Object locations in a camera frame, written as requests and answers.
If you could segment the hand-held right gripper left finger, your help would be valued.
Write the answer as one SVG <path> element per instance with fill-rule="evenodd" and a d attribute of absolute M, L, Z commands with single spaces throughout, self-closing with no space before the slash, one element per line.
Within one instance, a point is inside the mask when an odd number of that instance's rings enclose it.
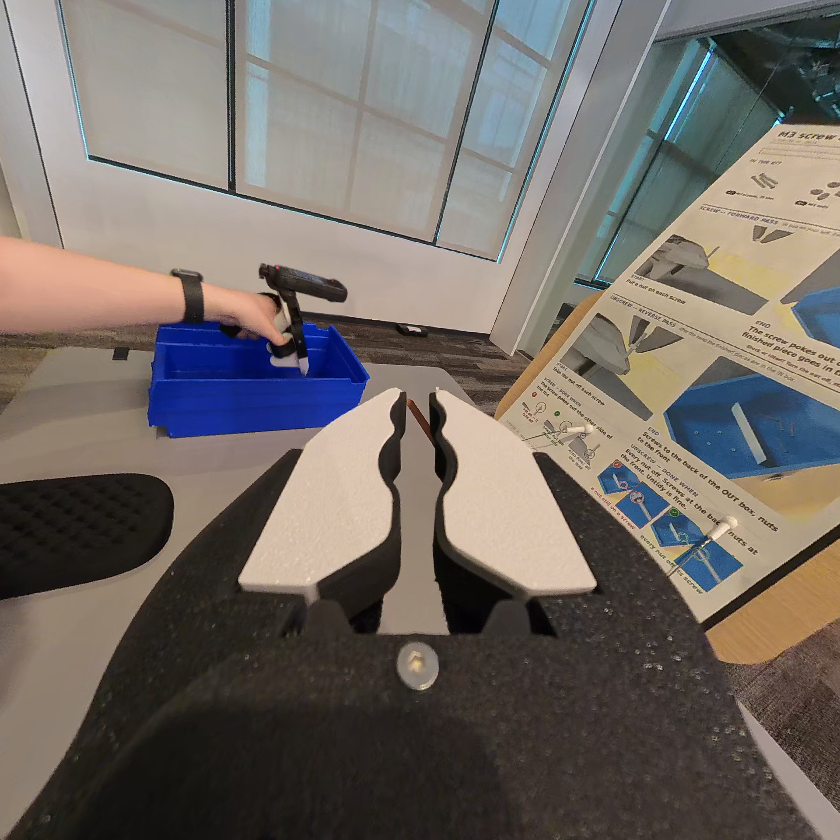
<path fill-rule="evenodd" d="M 302 449 L 238 576 L 246 593 L 338 603 L 380 631 L 402 561 L 406 394 L 393 387 L 341 415 Z"/>

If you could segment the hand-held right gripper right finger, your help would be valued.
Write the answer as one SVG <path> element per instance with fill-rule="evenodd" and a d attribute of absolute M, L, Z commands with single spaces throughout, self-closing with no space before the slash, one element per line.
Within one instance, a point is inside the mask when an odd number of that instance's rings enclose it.
<path fill-rule="evenodd" d="M 433 556 L 452 634 L 480 633 L 498 604 L 549 634 L 540 599 L 590 595 L 597 581 L 534 453 L 453 393 L 429 395 Z"/>

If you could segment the person's left hand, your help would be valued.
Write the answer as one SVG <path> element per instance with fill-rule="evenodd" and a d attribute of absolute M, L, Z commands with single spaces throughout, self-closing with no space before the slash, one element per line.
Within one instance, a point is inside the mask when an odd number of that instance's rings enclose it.
<path fill-rule="evenodd" d="M 205 321 L 239 328 L 240 339 L 261 337 L 277 346 L 288 342 L 277 328 L 280 308 L 267 295 L 204 283 L 203 300 Z"/>

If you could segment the person's left forearm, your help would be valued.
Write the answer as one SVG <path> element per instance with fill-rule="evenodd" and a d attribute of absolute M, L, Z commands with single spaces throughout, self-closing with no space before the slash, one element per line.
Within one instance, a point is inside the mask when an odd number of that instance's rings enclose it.
<path fill-rule="evenodd" d="M 182 283 L 132 266 L 1 237 L 1 333 L 179 322 Z"/>

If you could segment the white framed window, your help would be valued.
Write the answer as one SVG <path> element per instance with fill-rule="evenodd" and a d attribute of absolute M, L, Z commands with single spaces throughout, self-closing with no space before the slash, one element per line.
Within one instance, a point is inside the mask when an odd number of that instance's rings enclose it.
<path fill-rule="evenodd" d="M 31 238 L 316 312 L 501 336 L 609 48 L 657 2 L 2 2 Z"/>

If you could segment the wooden poster board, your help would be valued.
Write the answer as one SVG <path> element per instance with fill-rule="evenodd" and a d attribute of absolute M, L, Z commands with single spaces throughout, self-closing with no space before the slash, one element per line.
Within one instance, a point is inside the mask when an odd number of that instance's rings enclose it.
<path fill-rule="evenodd" d="M 603 293 L 582 300 L 519 375 L 495 411 L 502 417 L 519 403 L 525 392 L 553 370 L 555 359 L 571 341 L 572 333 L 588 319 Z M 773 570 L 731 602 L 704 628 L 721 661 L 757 665 L 780 655 L 836 621 L 839 615 L 838 529 Z"/>

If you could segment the black wristwatch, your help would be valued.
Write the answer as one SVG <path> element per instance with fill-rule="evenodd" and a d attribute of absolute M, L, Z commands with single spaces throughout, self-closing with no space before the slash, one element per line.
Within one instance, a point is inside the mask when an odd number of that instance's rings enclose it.
<path fill-rule="evenodd" d="M 204 323 L 203 275 L 191 269 L 171 269 L 170 275 L 182 283 L 184 314 L 181 323 L 190 327 Z"/>

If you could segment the blue plastic bin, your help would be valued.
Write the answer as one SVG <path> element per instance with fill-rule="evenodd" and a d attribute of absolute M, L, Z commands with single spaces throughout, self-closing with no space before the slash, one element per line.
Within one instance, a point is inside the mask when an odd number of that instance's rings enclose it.
<path fill-rule="evenodd" d="M 172 438 L 323 427 L 360 404 L 370 375 L 335 327 L 303 324 L 308 374 L 270 363 L 267 343 L 215 323 L 160 326 L 149 425 Z"/>

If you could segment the printed instruction poster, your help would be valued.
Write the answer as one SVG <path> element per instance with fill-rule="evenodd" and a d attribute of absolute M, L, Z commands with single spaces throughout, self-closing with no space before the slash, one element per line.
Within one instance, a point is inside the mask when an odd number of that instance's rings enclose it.
<path fill-rule="evenodd" d="M 838 529 L 838 124 L 772 127 L 657 236 L 501 419 L 703 624 Z M 564 436 L 592 424 L 593 434 Z M 738 526 L 707 539 L 726 516 Z"/>

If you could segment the black textured pad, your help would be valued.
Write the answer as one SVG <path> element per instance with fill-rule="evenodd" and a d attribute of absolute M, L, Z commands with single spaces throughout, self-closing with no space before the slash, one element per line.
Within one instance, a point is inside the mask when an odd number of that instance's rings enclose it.
<path fill-rule="evenodd" d="M 1 486 L 1 599 L 101 581 L 151 561 L 172 532 L 161 479 L 108 474 Z"/>

